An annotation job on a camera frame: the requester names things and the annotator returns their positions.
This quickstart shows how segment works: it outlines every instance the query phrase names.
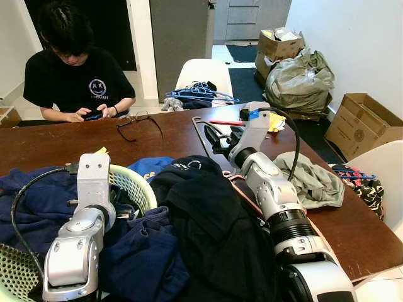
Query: red pen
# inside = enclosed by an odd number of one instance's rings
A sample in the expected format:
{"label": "red pen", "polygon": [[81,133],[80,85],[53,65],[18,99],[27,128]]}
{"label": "red pen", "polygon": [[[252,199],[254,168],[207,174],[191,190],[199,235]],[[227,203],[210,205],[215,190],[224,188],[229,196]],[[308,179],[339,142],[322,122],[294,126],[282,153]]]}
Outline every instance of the red pen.
{"label": "red pen", "polygon": [[242,121],[220,121],[220,120],[210,120],[209,122],[213,124],[230,125],[230,126],[244,126]]}

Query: wooden table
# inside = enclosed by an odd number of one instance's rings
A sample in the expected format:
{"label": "wooden table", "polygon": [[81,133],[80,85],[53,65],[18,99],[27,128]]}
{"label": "wooden table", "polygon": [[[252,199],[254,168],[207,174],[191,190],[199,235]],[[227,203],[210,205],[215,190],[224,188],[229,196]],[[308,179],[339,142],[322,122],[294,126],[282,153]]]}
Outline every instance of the wooden table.
{"label": "wooden table", "polygon": [[[11,128],[0,130],[0,176],[17,167],[24,172],[45,166],[76,162],[84,153],[93,153],[101,147],[110,151],[111,162],[127,166],[143,157],[206,155],[191,122],[192,116],[204,120],[237,120],[239,105],[221,108],[197,109],[153,115],[161,126],[164,139],[150,120],[123,129],[136,142],[126,142],[117,132],[119,120],[89,121]],[[295,148],[294,134],[286,128],[264,140],[261,151],[270,159]],[[301,153],[330,170],[327,164],[303,141]],[[222,155],[213,158],[229,169]],[[403,264],[403,245],[394,233],[381,222],[346,187],[342,207],[326,206],[309,210],[309,218],[317,225],[331,244],[343,269],[352,281]]]}

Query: white chair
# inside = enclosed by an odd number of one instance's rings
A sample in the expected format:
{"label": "white chair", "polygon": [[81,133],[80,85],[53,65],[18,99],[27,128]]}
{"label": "white chair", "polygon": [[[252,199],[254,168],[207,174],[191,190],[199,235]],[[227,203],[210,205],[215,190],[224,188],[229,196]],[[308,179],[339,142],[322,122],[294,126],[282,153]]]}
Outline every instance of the white chair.
{"label": "white chair", "polygon": [[383,222],[403,241],[403,140],[367,151],[346,165],[380,180],[385,190]]}
{"label": "white chair", "polygon": [[232,85],[226,64],[212,59],[192,59],[187,61],[181,70],[175,89],[185,88],[193,81],[210,81],[218,92],[232,96]]}

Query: smiley face graphic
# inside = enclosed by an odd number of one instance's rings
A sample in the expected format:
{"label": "smiley face graphic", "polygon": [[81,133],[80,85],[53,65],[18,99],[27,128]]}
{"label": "smiley face graphic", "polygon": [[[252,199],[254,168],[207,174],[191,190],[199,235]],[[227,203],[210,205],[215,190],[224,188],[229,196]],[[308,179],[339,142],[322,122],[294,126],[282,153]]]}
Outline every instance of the smiley face graphic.
{"label": "smiley face graphic", "polygon": [[89,90],[95,96],[103,96],[106,92],[106,85],[103,81],[99,79],[93,79],[89,83]]}

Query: short black hair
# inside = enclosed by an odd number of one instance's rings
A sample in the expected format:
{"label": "short black hair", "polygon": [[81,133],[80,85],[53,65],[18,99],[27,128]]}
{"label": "short black hair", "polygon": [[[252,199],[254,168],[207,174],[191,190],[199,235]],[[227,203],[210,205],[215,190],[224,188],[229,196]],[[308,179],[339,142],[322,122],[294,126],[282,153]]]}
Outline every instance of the short black hair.
{"label": "short black hair", "polygon": [[53,1],[38,16],[40,33],[58,52],[80,55],[93,46],[94,35],[87,17],[69,1]]}

